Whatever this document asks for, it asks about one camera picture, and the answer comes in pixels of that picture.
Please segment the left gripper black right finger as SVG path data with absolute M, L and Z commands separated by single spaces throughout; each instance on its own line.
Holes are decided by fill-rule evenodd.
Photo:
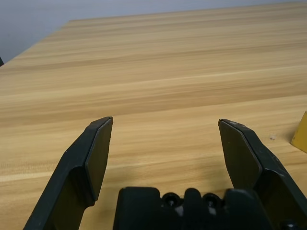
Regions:
M 307 228 L 307 199 L 280 160 L 243 124 L 220 119 L 224 160 L 234 188 L 252 189 L 276 229 Z

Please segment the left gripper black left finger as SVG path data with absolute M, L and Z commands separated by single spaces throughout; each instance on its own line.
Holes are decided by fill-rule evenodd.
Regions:
M 90 123 L 64 152 L 32 211 L 26 230 L 77 230 L 104 179 L 112 117 Z

